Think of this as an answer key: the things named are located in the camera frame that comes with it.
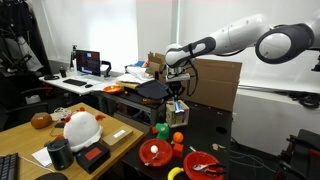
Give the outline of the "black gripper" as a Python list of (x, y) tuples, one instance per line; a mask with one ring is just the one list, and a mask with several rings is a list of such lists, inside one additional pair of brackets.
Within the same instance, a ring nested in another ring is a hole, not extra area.
[(183, 92), (185, 88), (182, 86), (183, 81), (189, 81), (190, 80), (190, 74), (189, 73), (178, 73), (178, 74), (167, 74), (166, 75), (166, 82), (169, 84), (170, 89), (173, 91), (172, 100), (173, 102), (177, 101), (178, 99), (181, 99), (183, 97)]

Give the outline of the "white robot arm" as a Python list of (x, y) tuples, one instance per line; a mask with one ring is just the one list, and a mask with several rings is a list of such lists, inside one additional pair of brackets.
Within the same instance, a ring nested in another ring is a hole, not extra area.
[(320, 49), (320, 12), (303, 23), (271, 27), (264, 14), (242, 18), (188, 45), (170, 44), (166, 49), (166, 81), (173, 84), (174, 101), (189, 80), (183, 67), (202, 55), (232, 56), (254, 47), (256, 56), (268, 64), (288, 62), (306, 50)]

